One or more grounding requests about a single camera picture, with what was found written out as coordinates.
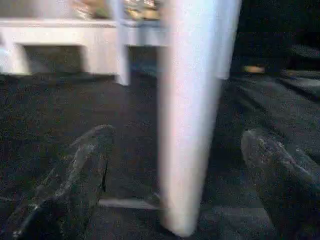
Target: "white shelf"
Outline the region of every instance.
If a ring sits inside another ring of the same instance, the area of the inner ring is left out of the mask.
[[[122,20],[124,43],[129,46],[166,46],[166,30],[158,21]]]
[[[113,20],[0,18],[0,27],[10,28],[115,28]]]

